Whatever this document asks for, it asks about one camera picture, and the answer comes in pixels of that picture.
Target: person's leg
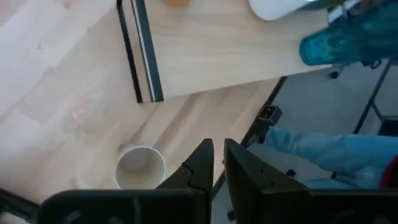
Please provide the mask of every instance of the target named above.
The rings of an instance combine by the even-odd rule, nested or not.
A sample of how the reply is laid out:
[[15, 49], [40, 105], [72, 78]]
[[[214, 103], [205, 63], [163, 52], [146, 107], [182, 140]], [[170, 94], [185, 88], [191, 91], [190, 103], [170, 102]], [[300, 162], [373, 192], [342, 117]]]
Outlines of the person's leg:
[[297, 134], [270, 128], [265, 144], [342, 174], [339, 181], [366, 189], [378, 188], [388, 163], [398, 155], [398, 138], [385, 136]]

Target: paper cup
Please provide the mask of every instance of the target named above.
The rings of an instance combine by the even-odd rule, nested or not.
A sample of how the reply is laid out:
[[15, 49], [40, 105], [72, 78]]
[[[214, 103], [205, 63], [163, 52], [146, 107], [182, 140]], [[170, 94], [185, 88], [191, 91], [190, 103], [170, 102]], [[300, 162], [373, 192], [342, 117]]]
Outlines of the paper cup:
[[155, 189], [163, 182], [166, 164], [149, 146], [126, 146], [118, 158], [114, 178], [119, 189]]

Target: white cup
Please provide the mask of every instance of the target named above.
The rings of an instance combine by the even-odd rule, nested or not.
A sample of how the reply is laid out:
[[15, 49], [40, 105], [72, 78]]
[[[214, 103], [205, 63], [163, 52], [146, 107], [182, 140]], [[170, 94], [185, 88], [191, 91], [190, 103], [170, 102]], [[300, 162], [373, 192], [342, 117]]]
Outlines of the white cup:
[[114, 178], [119, 189], [155, 189], [165, 174], [166, 163], [158, 150], [128, 145], [118, 158]]

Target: table surface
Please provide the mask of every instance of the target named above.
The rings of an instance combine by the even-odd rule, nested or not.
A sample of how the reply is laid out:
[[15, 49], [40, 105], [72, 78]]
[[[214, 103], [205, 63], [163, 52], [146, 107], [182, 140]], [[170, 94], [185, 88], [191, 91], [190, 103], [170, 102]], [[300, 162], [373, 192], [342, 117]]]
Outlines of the table surface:
[[[263, 21], [247, 0], [192, 0], [186, 7], [170, 7], [161, 0], [132, 1], [136, 6], [145, 2], [148, 24], [143, 19], [139, 24], [141, 30], [149, 26], [154, 57], [146, 55], [157, 62], [161, 90], [153, 88], [164, 98], [325, 67], [305, 65], [299, 45], [306, 35], [327, 26], [326, 11], [298, 11]], [[151, 44], [144, 45], [143, 51], [151, 52]]]
[[6, 0], [0, 7], [0, 187], [35, 202], [112, 189], [123, 145], [175, 171], [204, 139], [241, 141], [277, 79], [136, 103], [115, 1]]

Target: blue jeans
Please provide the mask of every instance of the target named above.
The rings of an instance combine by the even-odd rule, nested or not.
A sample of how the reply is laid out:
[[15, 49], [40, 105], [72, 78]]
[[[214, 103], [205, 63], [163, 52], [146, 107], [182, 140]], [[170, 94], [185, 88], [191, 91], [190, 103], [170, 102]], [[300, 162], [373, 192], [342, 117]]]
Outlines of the blue jeans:
[[398, 138], [387, 136], [299, 134], [272, 127], [265, 144], [338, 174], [335, 179], [302, 182], [313, 189], [377, 189], [398, 155]]

